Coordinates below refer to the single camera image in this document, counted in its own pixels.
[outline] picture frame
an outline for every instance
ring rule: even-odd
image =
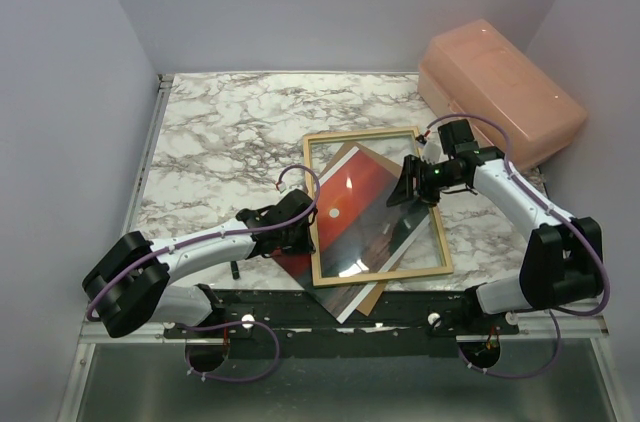
[[[406,138],[410,140],[411,151],[418,155],[418,147],[415,142],[415,138],[420,134],[417,127],[400,127],[400,128],[388,128],[388,129],[369,129],[358,130],[350,132],[325,132],[319,134],[308,134],[303,137],[303,152],[304,161],[307,167],[314,168],[314,145],[320,144],[343,144],[345,142],[366,142],[374,141],[376,139],[392,139],[396,137]],[[305,182],[309,194],[313,197],[315,195],[315,185],[313,179],[309,174],[305,176]],[[453,273],[453,262],[451,260],[451,253],[449,251],[449,244],[446,239],[444,226],[442,223],[442,217],[437,207],[429,208],[429,217],[431,221],[431,230],[435,234],[436,243],[439,250],[439,256],[442,264],[438,267],[427,267],[424,269],[403,269],[403,270],[391,270],[386,272],[364,273],[357,275],[350,275],[347,277],[323,277],[322,264],[320,260],[320,251],[316,250],[311,255],[311,266],[313,275],[313,285],[315,287],[328,287],[345,284],[361,284],[368,282],[380,282],[389,280],[409,279],[416,277],[428,277],[435,275],[447,275]],[[318,237],[317,224],[312,224],[310,227],[311,238],[315,247],[320,247]]]

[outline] marble tabletop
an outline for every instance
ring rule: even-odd
[[[302,162],[305,134],[424,127],[434,118],[417,93],[413,74],[177,75],[137,228],[149,237],[173,237],[218,225],[242,208],[277,202],[280,194],[273,182],[283,167]],[[302,174],[287,180],[289,185],[303,183]],[[518,273],[526,243],[488,199],[457,194],[443,197],[439,208],[454,273],[394,281],[388,290],[462,290]],[[270,259],[238,265],[237,281],[228,264],[222,264],[179,284],[300,289]]]

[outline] light wood frame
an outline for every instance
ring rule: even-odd
[[[322,134],[305,135],[303,138],[304,162],[307,167],[312,166],[311,145],[315,142],[326,144],[340,142],[357,142],[367,139],[380,139],[389,137],[402,137],[410,135],[412,140],[420,135],[417,127],[400,127],[392,129],[370,129],[358,130],[353,132],[327,132]],[[418,147],[414,142],[414,153],[418,155]],[[309,174],[305,176],[307,189],[313,197],[315,195],[315,184]],[[376,272],[373,274],[352,275],[350,277],[322,277],[322,265],[320,264],[320,253],[316,251],[311,255],[311,272],[313,275],[313,285],[315,287],[327,287],[345,284],[360,284],[367,282],[380,282],[385,280],[409,279],[414,277],[425,277],[432,275],[446,275],[453,273],[453,263],[451,261],[451,253],[449,252],[449,244],[445,236],[444,226],[442,225],[442,217],[437,207],[429,209],[431,216],[432,228],[435,230],[442,257],[443,265],[440,267],[430,267],[425,269],[409,269],[409,270],[391,270],[387,272]],[[318,226],[311,225],[311,239],[315,247],[319,247],[318,243]]]

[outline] pink box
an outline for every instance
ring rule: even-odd
[[[418,92],[437,116],[468,112],[503,127],[521,170],[569,145],[587,118],[584,108],[485,20],[431,40],[420,63]],[[470,122],[481,142],[505,149],[498,131]]]

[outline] wire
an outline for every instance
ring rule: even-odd
[[[271,375],[276,370],[276,368],[278,367],[278,364],[280,363],[280,342],[278,341],[278,336],[276,335],[276,333],[267,324],[258,322],[257,320],[254,320],[254,321],[238,320],[235,322],[226,322],[224,324],[219,324],[219,325],[210,325],[208,327],[189,327],[186,325],[180,325],[179,327],[181,329],[191,330],[193,332],[209,332],[211,330],[220,330],[220,329],[226,330],[229,327],[236,327],[238,325],[247,325],[247,324],[253,324],[253,325],[257,325],[258,327],[262,327],[267,332],[269,332],[269,335],[273,339],[273,342],[275,345],[275,353],[273,355],[273,361],[271,362],[269,367],[267,367],[264,371],[260,372],[258,375],[252,375],[249,377],[224,377],[222,375],[215,375],[211,372],[199,372],[196,369],[194,369],[193,366],[191,365],[191,358],[190,358],[191,354],[187,349],[185,352],[185,361],[189,366],[189,371],[187,372],[187,375],[191,373],[199,375],[200,377],[203,377],[203,382],[204,382],[204,379],[210,379],[210,380],[217,380],[219,382],[229,382],[232,384],[248,384],[250,382],[256,382],[257,380],[264,379],[265,377]]]
[[[301,169],[304,170],[305,172],[307,172],[308,174],[311,175],[311,177],[313,178],[313,181],[316,185],[316,190],[315,190],[315,195],[313,198],[313,201],[311,202],[311,204],[309,205],[309,207],[307,207],[302,213],[300,213],[299,215],[296,215],[295,217],[285,221],[285,222],[281,222],[279,224],[274,224],[274,225],[269,225],[267,227],[256,227],[256,228],[252,228],[252,229],[240,229],[240,230],[229,230],[227,232],[225,232],[224,234],[222,232],[214,232],[211,234],[205,234],[205,235],[200,235],[198,237],[193,237],[191,239],[187,239],[184,240],[182,242],[178,242],[176,243],[172,248],[167,247],[163,247],[162,249],[158,249],[154,252],[151,252],[150,254],[144,255],[143,257],[139,258],[138,260],[136,260],[135,262],[133,262],[131,265],[129,265],[128,267],[126,267],[125,269],[122,270],[122,272],[120,272],[118,275],[116,275],[109,283],[107,283],[102,290],[100,290],[100,292],[98,292],[98,294],[93,298],[93,300],[89,303],[89,306],[87,307],[87,312],[86,312],[86,317],[88,320],[90,320],[91,322],[99,322],[100,321],[100,317],[96,317],[93,315],[93,311],[96,309],[96,307],[98,306],[98,304],[100,304],[100,301],[104,298],[104,296],[111,290],[113,289],[113,287],[115,287],[122,279],[124,279],[127,275],[129,275],[129,272],[131,272],[132,270],[135,270],[139,267],[141,267],[142,265],[144,265],[146,262],[148,262],[149,260],[153,259],[154,257],[158,257],[159,255],[164,255],[166,253],[168,253],[170,250],[173,249],[182,249],[184,247],[187,247],[189,245],[193,245],[193,244],[197,244],[199,242],[204,242],[206,240],[211,240],[211,239],[217,239],[222,237],[223,235],[226,236],[230,236],[230,235],[248,235],[248,234],[258,234],[258,233],[262,233],[262,232],[268,232],[271,230],[279,230],[282,229],[284,227],[287,227],[291,224],[295,224],[296,222],[298,222],[299,220],[304,219],[305,217],[308,217],[309,214],[313,211],[313,209],[315,209],[317,203],[318,203],[318,198],[320,197],[320,180],[318,179],[318,176],[315,174],[315,172],[313,170],[311,170],[310,168],[301,165],[301,164],[294,164],[294,165],[290,165],[289,167],[285,168],[282,172],[280,172],[280,176],[278,177],[278,184],[280,184],[282,182],[282,177],[284,177],[284,174],[286,174],[287,172],[289,172],[292,169]]]
[[[557,337],[556,347],[553,351],[553,356],[551,357],[551,360],[547,362],[545,365],[543,365],[542,367],[540,367],[539,369],[533,370],[531,372],[527,372],[525,374],[505,374],[503,372],[496,372],[493,370],[481,369],[480,367],[473,365],[471,362],[469,362],[469,359],[467,359],[466,355],[464,355],[464,352],[462,352],[462,349],[460,347],[458,347],[458,355],[464,361],[464,363],[467,364],[467,367],[469,369],[474,370],[480,374],[488,375],[489,377],[496,377],[498,379],[509,379],[509,380],[531,379],[533,377],[537,377],[538,375],[543,374],[547,370],[551,369],[554,365],[556,365],[560,357],[560,353],[562,352],[562,334],[560,333],[560,324],[558,324],[558,319],[556,319],[556,316],[553,314],[553,312],[549,311],[549,315],[551,316],[551,320],[553,321],[553,325],[555,326],[555,329],[556,329],[556,337]]]
[[[553,207],[548,206],[545,203],[545,201],[538,195],[538,193],[535,190],[530,189],[529,186],[520,178],[520,174],[518,173],[518,171],[515,169],[515,167],[510,161],[513,146],[512,146],[511,137],[509,137],[509,134],[507,134],[507,132],[498,124],[496,124],[492,120],[487,119],[486,117],[482,117],[480,115],[474,115],[474,114],[466,114],[466,113],[449,114],[449,115],[444,115],[442,117],[438,117],[437,119],[429,123],[429,125],[427,125],[427,131],[429,131],[431,127],[433,127],[435,124],[443,120],[451,119],[451,118],[460,118],[460,117],[479,120],[481,122],[484,122],[485,124],[490,125],[494,129],[496,129],[498,132],[500,132],[500,135],[502,135],[506,143],[504,167],[505,167],[505,170],[507,171],[507,174],[511,177],[511,179],[515,182],[515,184],[525,194],[527,194],[531,199],[533,199],[533,201],[538,206],[540,206],[545,212],[552,215],[560,223],[565,225],[571,231],[574,237],[580,241],[580,243],[584,246],[584,248],[589,253],[593,261],[596,263],[596,267],[600,272],[600,277],[602,278],[602,285],[603,285],[602,299],[600,300],[600,303],[598,304],[598,306],[591,310],[586,310],[586,311],[577,311],[572,309],[566,309],[564,307],[557,307],[557,310],[560,312],[564,312],[566,314],[577,315],[577,316],[591,316],[591,315],[597,315],[600,312],[602,312],[607,306],[607,304],[609,303],[609,298],[611,297],[611,282],[609,281],[609,275],[607,274],[607,270],[602,262],[602,259],[600,258],[596,250],[593,248],[593,246],[589,243],[589,241],[585,238],[585,236],[582,235],[582,233],[571,223],[570,220],[568,220],[563,215],[559,214]]]

